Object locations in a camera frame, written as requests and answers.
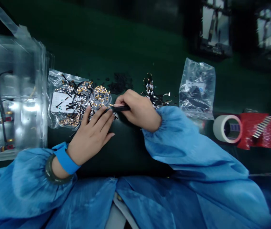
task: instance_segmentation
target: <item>blue lab coat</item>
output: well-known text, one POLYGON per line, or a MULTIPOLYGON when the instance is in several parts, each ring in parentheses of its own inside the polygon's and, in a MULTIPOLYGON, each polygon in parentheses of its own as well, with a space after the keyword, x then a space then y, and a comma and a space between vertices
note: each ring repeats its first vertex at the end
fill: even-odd
POLYGON ((74 175, 56 185, 44 173, 53 150, 24 150, 0 169, 0 228, 104 228, 115 192, 139 228, 270 228, 268 205, 248 170, 179 108, 157 112, 162 125, 143 130, 145 145, 176 171, 171 178, 74 175))

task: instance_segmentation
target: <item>blue sleeve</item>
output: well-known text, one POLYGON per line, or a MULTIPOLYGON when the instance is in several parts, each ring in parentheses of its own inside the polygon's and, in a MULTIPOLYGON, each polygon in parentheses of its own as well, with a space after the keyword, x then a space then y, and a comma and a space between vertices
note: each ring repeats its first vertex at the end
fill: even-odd
POLYGON ((152 158, 176 171, 173 178, 197 193, 204 216, 221 221, 224 211, 247 221, 248 226, 271 224, 262 191, 237 159, 199 134, 178 107, 162 107, 157 112, 162 124, 154 133, 143 130, 146 148, 152 158))
POLYGON ((11 219, 40 216, 63 204, 77 176, 66 184, 56 185, 45 176, 51 149, 28 149, 0 169, 0 225, 11 219))

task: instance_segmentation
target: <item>person's left hand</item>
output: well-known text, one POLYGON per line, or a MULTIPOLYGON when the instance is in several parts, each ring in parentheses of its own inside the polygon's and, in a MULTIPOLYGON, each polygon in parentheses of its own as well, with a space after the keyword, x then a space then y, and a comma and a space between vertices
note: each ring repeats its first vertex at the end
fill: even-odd
MULTIPOLYGON (((91 107, 86 108, 81 125, 66 150, 66 153, 77 165, 82 165, 95 156, 115 135, 108 133, 114 120, 114 114, 110 109, 103 115, 105 110, 106 107, 101 107, 89 122, 91 107)), ((67 177, 60 171, 61 165, 58 163, 59 161, 55 157, 52 164, 54 174, 59 178, 67 177)))

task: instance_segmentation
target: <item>black wristband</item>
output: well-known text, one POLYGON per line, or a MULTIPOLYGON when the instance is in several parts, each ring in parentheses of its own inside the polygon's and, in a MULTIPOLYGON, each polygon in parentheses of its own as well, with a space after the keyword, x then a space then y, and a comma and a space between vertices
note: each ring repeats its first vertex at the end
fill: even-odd
POLYGON ((66 184, 71 181, 71 179, 73 178, 73 175, 70 175, 64 179, 60 179, 60 178, 56 177, 56 175, 53 173, 53 168, 52 168, 52 163, 53 163, 53 159, 55 158, 55 156, 56 156, 55 154, 52 154, 48 158, 48 160, 46 162, 46 166, 45 166, 45 176, 50 182, 52 182, 54 184, 66 184))

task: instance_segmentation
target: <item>paper label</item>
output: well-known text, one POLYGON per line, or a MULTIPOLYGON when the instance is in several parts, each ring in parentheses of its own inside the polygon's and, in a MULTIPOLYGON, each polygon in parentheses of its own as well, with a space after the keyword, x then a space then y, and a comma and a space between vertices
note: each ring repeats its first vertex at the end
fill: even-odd
POLYGON ((53 100, 52 100, 52 105, 50 107, 51 112, 61 112, 61 113, 73 113, 73 109, 68 109, 66 110, 67 106, 69 103, 73 102, 73 98, 69 97, 65 93, 59 93, 59 92, 54 92, 53 93, 53 100))
POLYGON ((194 86, 196 86, 197 88, 199 88, 199 91, 201 92, 201 94, 204 94, 205 83, 194 83, 194 86))

